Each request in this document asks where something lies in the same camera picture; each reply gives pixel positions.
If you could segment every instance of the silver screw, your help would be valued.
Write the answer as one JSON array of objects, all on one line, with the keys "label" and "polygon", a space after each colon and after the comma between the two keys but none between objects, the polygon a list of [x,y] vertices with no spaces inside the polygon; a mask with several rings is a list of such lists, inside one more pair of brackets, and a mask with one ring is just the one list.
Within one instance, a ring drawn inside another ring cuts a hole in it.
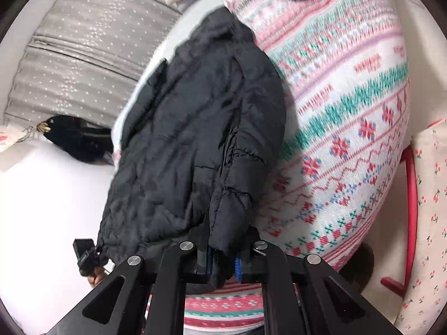
[{"label": "silver screw", "polygon": [[191,241],[183,241],[180,243],[180,249],[181,250],[190,250],[193,249],[194,244]]},{"label": "silver screw", "polygon": [[308,255],[308,262],[310,264],[318,264],[321,262],[321,257],[319,255]]},{"label": "silver screw", "polygon": [[267,249],[268,244],[264,241],[257,241],[254,243],[253,248],[257,250],[264,250]]},{"label": "silver screw", "polygon": [[130,265],[130,266],[136,266],[140,262],[141,262],[141,258],[138,257],[137,255],[133,255],[132,257],[129,257],[127,259],[127,264]]}]

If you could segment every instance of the pink and white knit fabric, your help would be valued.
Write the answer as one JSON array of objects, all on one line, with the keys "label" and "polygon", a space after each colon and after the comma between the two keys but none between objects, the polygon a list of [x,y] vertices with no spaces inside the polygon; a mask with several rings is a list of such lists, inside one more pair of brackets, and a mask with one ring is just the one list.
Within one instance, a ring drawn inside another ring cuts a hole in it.
[{"label": "pink and white knit fabric", "polygon": [[[335,269],[362,242],[399,163],[408,66],[390,0],[226,0],[284,77],[281,160],[254,224],[291,255]],[[241,333],[263,321],[259,286],[186,300],[185,329]]]}]

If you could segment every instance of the black bracket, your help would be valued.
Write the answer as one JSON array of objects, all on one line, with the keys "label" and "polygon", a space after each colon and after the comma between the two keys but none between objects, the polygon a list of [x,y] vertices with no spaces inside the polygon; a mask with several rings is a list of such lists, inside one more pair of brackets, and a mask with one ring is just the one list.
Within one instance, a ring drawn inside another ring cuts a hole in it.
[{"label": "black bracket", "polygon": [[[161,260],[129,257],[48,335],[140,335],[143,326],[145,335],[183,334],[186,283],[207,280],[202,256],[185,241]],[[256,241],[240,257],[242,283],[262,283],[266,335],[401,334],[318,255],[301,259]]]}]

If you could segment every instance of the blue component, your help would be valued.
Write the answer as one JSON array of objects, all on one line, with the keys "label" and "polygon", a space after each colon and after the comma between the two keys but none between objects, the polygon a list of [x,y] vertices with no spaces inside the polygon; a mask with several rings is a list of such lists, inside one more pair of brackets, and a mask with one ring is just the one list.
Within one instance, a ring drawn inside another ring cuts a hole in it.
[{"label": "blue component", "polygon": [[236,278],[239,283],[242,282],[242,261],[240,258],[236,258],[234,261],[234,272],[236,273]]},{"label": "blue component", "polygon": [[213,273],[214,248],[208,247],[206,250],[206,278],[210,280]]}]

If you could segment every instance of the tag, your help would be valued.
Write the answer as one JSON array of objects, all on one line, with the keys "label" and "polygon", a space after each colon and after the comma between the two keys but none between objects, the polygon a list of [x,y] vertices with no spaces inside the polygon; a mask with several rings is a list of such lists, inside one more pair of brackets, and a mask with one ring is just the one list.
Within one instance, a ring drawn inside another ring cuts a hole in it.
[{"label": "tag", "polygon": [[0,126],[0,152],[14,145],[25,135],[26,132],[22,132],[13,126]]}]

